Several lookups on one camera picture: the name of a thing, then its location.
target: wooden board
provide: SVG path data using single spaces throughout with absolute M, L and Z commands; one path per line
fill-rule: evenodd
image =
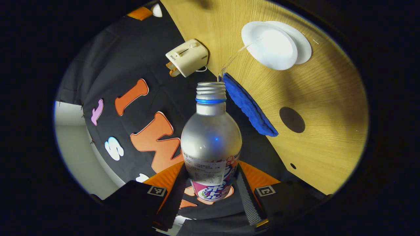
M 207 67 L 215 75 L 244 46 L 241 29 L 250 21 L 280 21 L 305 34 L 312 57 L 304 64 L 275 71 L 243 50 L 226 72 L 249 92 L 279 132 L 268 139 L 287 169 L 325 194 L 337 191 L 361 157 L 369 126 L 362 80 L 345 52 L 315 25 L 267 1 L 161 2 L 185 40 L 195 38 L 209 49 Z M 302 133 L 283 123 L 279 115 L 283 107 L 303 118 Z

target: blue microfiber towel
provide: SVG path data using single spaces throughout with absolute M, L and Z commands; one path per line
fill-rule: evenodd
M 251 95 L 228 73 L 223 74 L 226 90 L 235 104 L 248 116 L 252 126 L 262 135 L 275 137 L 277 130 L 267 119 Z

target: white cable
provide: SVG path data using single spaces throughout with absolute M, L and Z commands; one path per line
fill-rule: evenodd
M 207 66 L 204 66 L 206 69 L 202 70 L 202 71 L 196 71 L 196 72 L 204 72 L 207 70 Z

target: aluminum bottle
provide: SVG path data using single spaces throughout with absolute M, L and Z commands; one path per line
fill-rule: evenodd
M 215 202 L 229 193 L 242 136 L 226 112 L 225 83 L 198 83 L 196 101 L 197 112 L 182 131 L 181 149 L 195 194 Z

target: bottle label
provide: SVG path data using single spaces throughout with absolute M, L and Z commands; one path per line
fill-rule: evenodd
M 229 190 L 231 189 L 232 176 L 235 174 L 236 168 L 238 167 L 239 154 L 240 152 L 238 152 L 236 155 L 230 156 L 225 161 L 208 162 L 208 161 L 203 161 L 197 158 L 193 158 L 184 153 L 185 166 L 190 174 L 191 185 L 193 186 L 195 194 L 199 198 L 209 201 L 209 202 L 222 200 L 224 197 L 226 197 L 226 195 L 229 193 Z M 214 171 L 213 172 L 214 174 L 211 174 L 212 171 L 210 170 L 214 167 L 216 167 L 217 170 L 219 169 L 218 167 L 222 168 L 223 172 Z M 198 176 L 205 176 L 202 173 L 208 173 L 207 175 L 208 179 L 194 178 L 196 174 Z

